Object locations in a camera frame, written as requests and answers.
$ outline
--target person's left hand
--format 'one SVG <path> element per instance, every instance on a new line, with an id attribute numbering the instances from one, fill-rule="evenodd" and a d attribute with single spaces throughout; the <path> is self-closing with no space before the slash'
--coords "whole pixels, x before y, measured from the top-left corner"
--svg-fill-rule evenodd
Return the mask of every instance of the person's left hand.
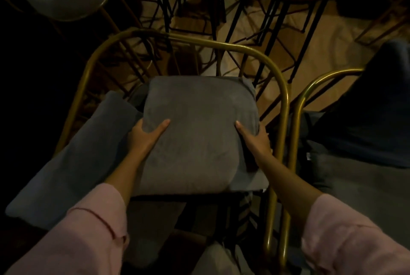
<path id="1" fill-rule="evenodd" d="M 150 133 L 146 133 L 142 130 L 142 121 L 143 119 L 140 119 L 128 134 L 128 151 L 144 159 L 161 134 L 167 129 L 171 120 L 165 120 Z"/>

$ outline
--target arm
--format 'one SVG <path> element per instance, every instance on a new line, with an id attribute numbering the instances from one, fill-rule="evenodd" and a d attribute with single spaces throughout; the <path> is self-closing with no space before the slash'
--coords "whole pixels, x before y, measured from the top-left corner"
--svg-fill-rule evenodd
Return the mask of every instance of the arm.
<path id="1" fill-rule="evenodd" d="M 140 120 L 129 134 L 129 153 L 105 183 L 71 208 L 7 274 L 119 274 L 136 171 L 168 125 L 165 120 L 144 133 Z"/>
<path id="2" fill-rule="evenodd" d="M 236 122 L 256 163 L 303 231 L 302 251 L 319 274 L 410 274 L 410 252 L 370 219 L 288 170 L 271 154 L 265 127 L 253 136 Z"/>

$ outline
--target forearm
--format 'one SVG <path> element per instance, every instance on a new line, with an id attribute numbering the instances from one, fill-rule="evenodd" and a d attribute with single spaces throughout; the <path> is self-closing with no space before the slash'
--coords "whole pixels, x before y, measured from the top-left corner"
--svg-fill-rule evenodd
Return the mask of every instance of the forearm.
<path id="1" fill-rule="evenodd" d="M 114 172 L 105 179 L 105 183 L 112 185 L 119 191 L 126 206 L 130 202 L 136 172 L 143 158 L 144 156 L 140 152 L 131 150 Z"/>
<path id="2" fill-rule="evenodd" d="M 322 192 L 291 172 L 272 155 L 264 158 L 260 167 L 292 219 L 303 228 L 310 208 Z"/>

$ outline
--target person's right hand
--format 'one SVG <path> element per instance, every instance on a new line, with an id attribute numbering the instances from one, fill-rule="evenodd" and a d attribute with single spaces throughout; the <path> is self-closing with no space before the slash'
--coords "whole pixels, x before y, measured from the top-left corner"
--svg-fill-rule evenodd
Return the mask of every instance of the person's right hand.
<path id="1" fill-rule="evenodd" d="M 257 136 L 252 135 L 239 121 L 235 122 L 235 127 L 242 135 L 246 146 L 253 154 L 256 163 L 260 168 L 267 158 L 272 156 L 271 143 L 262 123 L 259 123 L 259 133 Z"/>

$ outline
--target pink shirt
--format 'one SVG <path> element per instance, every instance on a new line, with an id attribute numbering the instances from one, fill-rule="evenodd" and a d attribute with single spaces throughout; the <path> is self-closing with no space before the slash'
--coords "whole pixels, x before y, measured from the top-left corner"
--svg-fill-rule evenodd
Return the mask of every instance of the pink shirt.
<path id="1" fill-rule="evenodd" d="M 6 274 L 119 274 L 127 242 L 124 201 L 100 184 Z M 410 274 L 407 249 L 330 195 L 312 206 L 302 250 L 319 274 Z"/>

